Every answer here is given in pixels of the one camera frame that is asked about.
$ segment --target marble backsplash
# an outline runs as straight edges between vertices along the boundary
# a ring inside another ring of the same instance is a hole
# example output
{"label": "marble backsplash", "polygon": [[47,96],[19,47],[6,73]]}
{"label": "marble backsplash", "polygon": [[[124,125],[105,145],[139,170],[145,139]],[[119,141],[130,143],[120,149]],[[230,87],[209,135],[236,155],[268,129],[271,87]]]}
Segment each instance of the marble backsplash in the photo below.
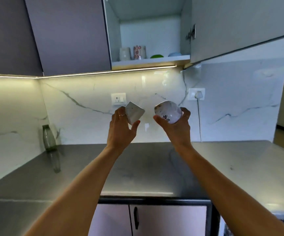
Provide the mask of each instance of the marble backsplash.
{"label": "marble backsplash", "polygon": [[[272,141],[283,84],[284,58],[41,80],[49,121],[62,144],[106,143],[117,108],[111,104],[112,93],[126,93],[127,102],[146,110],[134,142],[169,141],[153,120],[154,106],[164,100],[191,111],[193,142]],[[199,106],[188,101],[192,87],[206,89]]]}
{"label": "marble backsplash", "polygon": [[44,151],[48,124],[40,85],[34,79],[0,79],[0,178]]}

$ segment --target electrical outlet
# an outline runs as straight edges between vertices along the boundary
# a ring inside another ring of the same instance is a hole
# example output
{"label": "electrical outlet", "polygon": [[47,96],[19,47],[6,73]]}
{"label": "electrical outlet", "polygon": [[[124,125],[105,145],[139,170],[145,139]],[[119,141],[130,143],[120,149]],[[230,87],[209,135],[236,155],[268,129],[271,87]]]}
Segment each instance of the electrical outlet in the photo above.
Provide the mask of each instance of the electrical outlet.
{"label": "electrical outlet", "polygon": [[126,105],[126,94],[125,93],[112,93],[111,103],[112,105]]}
{"label": "electrical outlet", "polygon": [[198,91],[200,91],[202,93],[202,98],[200,98],[199,100],[204,100],[204,98],[205,98],[205,88],[192,88],[192,89],[189,89],[189,91],[188,91],[188,100],[190,100],[190,101],[197,100],[195,98],[195,94]]}

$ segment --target person's left hand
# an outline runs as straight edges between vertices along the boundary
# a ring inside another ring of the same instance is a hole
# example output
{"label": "person's left hand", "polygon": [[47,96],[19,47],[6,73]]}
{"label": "person's left hand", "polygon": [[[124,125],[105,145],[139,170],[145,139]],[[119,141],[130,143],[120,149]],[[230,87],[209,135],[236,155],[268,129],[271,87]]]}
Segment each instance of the person's left hand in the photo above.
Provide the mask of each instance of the person's left hand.
{"label": "person's left hand", "polygon": [[125,107],[118,108],[109,124],[107,146],[123,151],[135,138],[140,122],[136,121],[129,129]]}

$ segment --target white cup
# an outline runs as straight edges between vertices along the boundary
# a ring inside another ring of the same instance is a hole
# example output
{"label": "white cup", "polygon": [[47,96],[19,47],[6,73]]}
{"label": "white cup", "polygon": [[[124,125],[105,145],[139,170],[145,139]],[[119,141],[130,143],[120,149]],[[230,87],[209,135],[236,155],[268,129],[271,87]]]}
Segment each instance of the white cup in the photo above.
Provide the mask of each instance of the white cup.
{"label": "white cup", "polygon": [[122,47],[119,50],[120,61],[131,60],[131,50],[130,47]]}
{"label": "white cup", "polygon": [[133,54],[134,54],[134,59],[146,59],[146,47],[134,46]]}

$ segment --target green bowl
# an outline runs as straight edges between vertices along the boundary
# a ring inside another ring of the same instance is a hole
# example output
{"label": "green bowl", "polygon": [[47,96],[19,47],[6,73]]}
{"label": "green bowl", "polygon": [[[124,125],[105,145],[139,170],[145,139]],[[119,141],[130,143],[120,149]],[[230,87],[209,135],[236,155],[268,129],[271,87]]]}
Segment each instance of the green bowl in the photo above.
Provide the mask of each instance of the green bowl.
{"label": "green bowl", "polygon": [[151,59],[155,59],[155,58],[163,58],[163,55],[153,55],[153,56],[151,56]]}

